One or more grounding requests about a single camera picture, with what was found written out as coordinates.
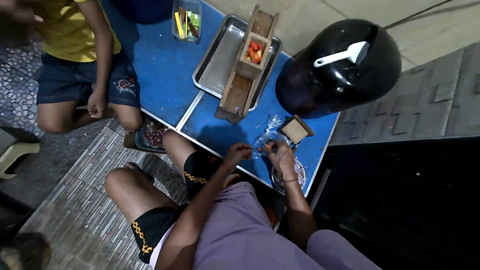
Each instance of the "dark blue shorts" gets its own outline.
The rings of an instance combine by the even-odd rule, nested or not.
[[[73,62],[43,54],[37,104],[76,100],[79,106],[86,105],[95,82],[96,61]],[[115,54],[112,59],[108,101],[140,108],[137,73],[123,52]]]

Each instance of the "yellow checkered pattern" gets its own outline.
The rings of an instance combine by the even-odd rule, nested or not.
[[[138,226],[138,223],[137,222],[132,223],[132,227],[135,229],[135,233],[138,234],[138,237],[140,237],[140,239],[144,243],[143,246],[142,246],[142,252],[145,254],[145,253],[149,253],[150,251],[152,251],[153,248],[146,244],[145,238],[144,238],[144,233],[140,230],[140,227]]]
[[[201,183],[201,184],[205,184],[207,182],[207,180],[203,177],[195,177],[193,175],[190,175],[189,173],[187,172],[183,172],[183,174],[188,177],[190,180],[194,181],[195,183]]]

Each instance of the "black shorts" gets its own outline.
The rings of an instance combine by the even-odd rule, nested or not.
[[[37,104],[78,101],[86,105],[96,82],[96,61],[73,62],[44,53],[38,78]],[[121,51],[113,56],[108,101],[140,108],[137,73]]]
[[[221,160],[209,157],[204,153],[192,153],[183,165],[185,183],[189,200],[200,191],[203,185],[218,170]],[[132,223],[135,241],[140,249],[139,258],[144,263],[150,263],[153,249],[162,239],[168,229],[177,221],[187,207],[158,207],[143,213]]]

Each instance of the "clear plastic container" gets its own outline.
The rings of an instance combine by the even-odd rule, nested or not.
[[[183,7],[187,12],[191,11],[192,13],[196,14],[198,17],[198,37],[194,37],[193,35],[183,36],[181,38],[179,34],[179,30],[177,27],[177,20],[175,18],[175,12],[179,11],[179,6]],[[180,41],[190,41],[196,42],[200,36],[202,35],[202,4],[199,0],[174,0],[173,1],[173,8],[172,8],[172,33],[177,40]]]

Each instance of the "white handle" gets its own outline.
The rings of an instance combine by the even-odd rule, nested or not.
[[[328,65],[330,63],[346,59],[350,56],[351,56],[351,52],[346,50],[346,51],[343,51],[343,52],[339,52],[339,53],[336,53],[336,54],[332,54],[332,55],[328,55],[328,56],[319,58],[315,62],[313,62],[313,66],[314,67],[325,66],[325,65]]]

